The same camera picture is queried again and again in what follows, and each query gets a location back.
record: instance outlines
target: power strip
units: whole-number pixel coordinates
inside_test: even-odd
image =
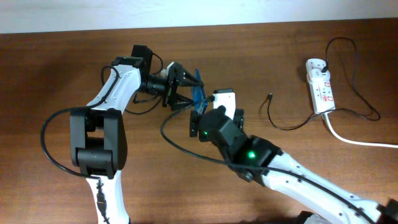
[[[331,91],[330,72],[322,73],[326,62],[322,59],[310,59],[305,63],[307,80],[310,84],[313,110],[316,114],[335,109],[335,99]]]

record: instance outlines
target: white power strip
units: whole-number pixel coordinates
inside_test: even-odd
[[[311,90],[311,97],[312,97],[312,104],[313,110],[316,114],[325,112],[327,110],[335,109],[335,99],[331,92],[331,85],[330,85],[330,72],[326,71],[322,73],[322,69],[325,67],[326,63],[322,59],[310,59],[307,60],[305,66],[307,68],[307,80],[310,84]],[[382,143],[370,143],[370,142],[358,142],[345,139],[339,136],[335,130],[331,127],[329,117],[327,112],[322,115],[322,118],[325,120],[326,125],[328,126],[332,135],[338,138],[341,141],[351,143],[351,144],[358,144],[362,146],[379,146],[379,147],[393,147],[398,148],[398,145],[393,144],[382,144]]]
[[[322,73],[325,65],[326,62],[324,60],[315,58],[307,60],[305,63],[313,109],[316,114],[335,109],[335,99],[330,85],[330,72]]]

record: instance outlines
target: green led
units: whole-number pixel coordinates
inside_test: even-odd
[[[248,156],[250,159],[254,159],[254,158],[256,158],[256,153],[254,153],[253,151],[250,151]]]

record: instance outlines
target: white background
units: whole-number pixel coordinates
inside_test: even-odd
[[[398,17],[397,0],[0,1],[0,33]]]

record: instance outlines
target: wooden table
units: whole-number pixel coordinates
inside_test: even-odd
[[[342,188],[382,204],[398,198],[398,150],[362,147],[337,140],[317,118],[296,131],[273,128],[301,123],[312,111],[305,62],[324,58],[336,36],[358,45],[358,90],[377,108],[377,122],[333,113],[336,132],[348,139],[398,144],[398,20],[293,22],[165,29],[96,30],[0,35],[0,222],[95,223],[87,182],[53,166],[44,156],[39,131],[53,112],[85,105],[101,88],[100,70],[134,44],[148,45],[166,65],[199,68],[209,95],[233,88],[245,111],[247,134],[282,147],[312,171]],[[152,69],[160,63],[154,59]],[[337,107],[368,113],[350,83],[354,53],[339,41],[330,49],[330,71]],[[181,88],[189,95],[189,89]],[[129,105],[142,111],[150,105]],[[273,220],[308,210],[278,192],[246,183],[227,167],[182,154],[162,138],[161,122],[170,108],[143,116],[124,115],[129,146],[123,169],[124,204],[136,223],[237,223]],[[167,126],[177,143],[221,158],[211,143],[188,137],[189,113]],[[55,119],[47,145],[72,167],[68,115]]]

